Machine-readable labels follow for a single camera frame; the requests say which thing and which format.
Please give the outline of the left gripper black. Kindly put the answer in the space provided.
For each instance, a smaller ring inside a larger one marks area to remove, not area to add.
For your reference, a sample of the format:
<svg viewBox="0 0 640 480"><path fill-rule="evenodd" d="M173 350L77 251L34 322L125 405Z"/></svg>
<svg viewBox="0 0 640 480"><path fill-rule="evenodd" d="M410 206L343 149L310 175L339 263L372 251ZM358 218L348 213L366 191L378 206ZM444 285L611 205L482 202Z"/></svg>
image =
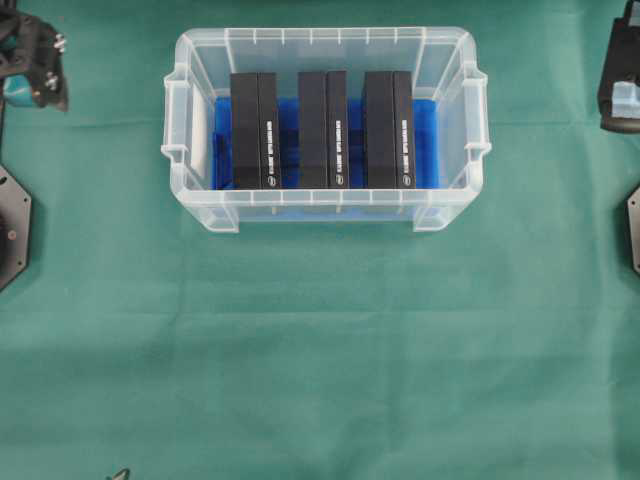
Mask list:
<svg viewBox="0 0 640 480"><path fill-rule="evenodd" d="M69 108L66 38L51 24L1 7L1 100L18 108Z"/></svg>

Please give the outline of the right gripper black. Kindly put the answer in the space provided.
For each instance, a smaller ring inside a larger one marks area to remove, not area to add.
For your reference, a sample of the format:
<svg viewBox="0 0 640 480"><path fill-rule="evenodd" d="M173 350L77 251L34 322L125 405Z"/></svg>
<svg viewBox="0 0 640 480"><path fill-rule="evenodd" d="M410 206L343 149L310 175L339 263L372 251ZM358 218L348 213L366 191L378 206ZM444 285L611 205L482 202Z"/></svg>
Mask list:
<svg viewBox="0 0 640 480"><path fill-rule="evenodd" d="M639 2L627 1L613 21L597 94L601 128L614 133L638 133Z"/></svg>

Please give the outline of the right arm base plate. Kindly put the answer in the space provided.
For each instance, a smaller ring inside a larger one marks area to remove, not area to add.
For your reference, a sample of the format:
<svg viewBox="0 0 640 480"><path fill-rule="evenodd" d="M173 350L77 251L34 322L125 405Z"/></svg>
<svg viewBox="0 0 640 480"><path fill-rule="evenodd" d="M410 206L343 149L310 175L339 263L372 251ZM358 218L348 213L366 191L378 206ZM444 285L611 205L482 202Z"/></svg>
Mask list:
<svg viewBox="0 0 640 480"><path fill-rule="evenodd" d="M632 266L640 274L640 187L627 198L627 214Z"/></svg>

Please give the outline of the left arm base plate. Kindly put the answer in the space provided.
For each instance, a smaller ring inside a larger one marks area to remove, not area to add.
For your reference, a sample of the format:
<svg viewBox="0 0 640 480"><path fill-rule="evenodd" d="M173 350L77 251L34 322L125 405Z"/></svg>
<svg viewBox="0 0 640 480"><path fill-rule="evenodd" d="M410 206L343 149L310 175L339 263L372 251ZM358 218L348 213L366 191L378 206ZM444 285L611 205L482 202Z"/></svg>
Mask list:
<svg viewBox="0 0 640 480"><path fill-rule="evenodd" d="M28 266L32 199L4 166L0 171L0 288L4 290Z"/></svg>

